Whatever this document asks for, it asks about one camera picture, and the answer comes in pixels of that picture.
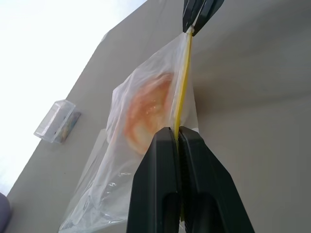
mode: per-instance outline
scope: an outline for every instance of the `orange food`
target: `orange food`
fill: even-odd
[[[144,155],[155,135],[169,125],[173,73],[162,73],[147,81],[133,96],[126,114],[124,135],[137,153]]]

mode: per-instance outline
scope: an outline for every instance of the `plastic box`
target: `plastic box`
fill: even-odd
[[[80,115],[75,104],[68,100],[56,101],[34,135],[51,143],[63,143]]]

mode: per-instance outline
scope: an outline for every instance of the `purple object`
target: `purple object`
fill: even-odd
[[[11,215],[11,208],[9,200],[5,195],[0,193],[0,233],[4,231]]]

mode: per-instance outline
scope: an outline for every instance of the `clear plastic bag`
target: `clear plastic bag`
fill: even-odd
[[[95,158],[102,158],[100,166],[84,172],[90,181],[79,185],[60,233],[93,233],[126,221],[133,176],[154,134],[174,128],[178,104],[183,105],[180,124],[198,127],[192,84],[185,79],[189,40],[189,34],[179,35],[113,91],[106,128],[109,144]]]

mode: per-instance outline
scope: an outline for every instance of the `plastic bag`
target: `plastic bag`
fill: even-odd
[[[189,34],[179,35],[113,91],[106,128],[109,145],[99,152],[100,166],[87,172],[90,181],[79,185],[60,233],[93,233],[126,221],[133,176],[154,134],[163,127],[179,126],[176,118],[188,128],[198,127],[185,69],[189,40]]]

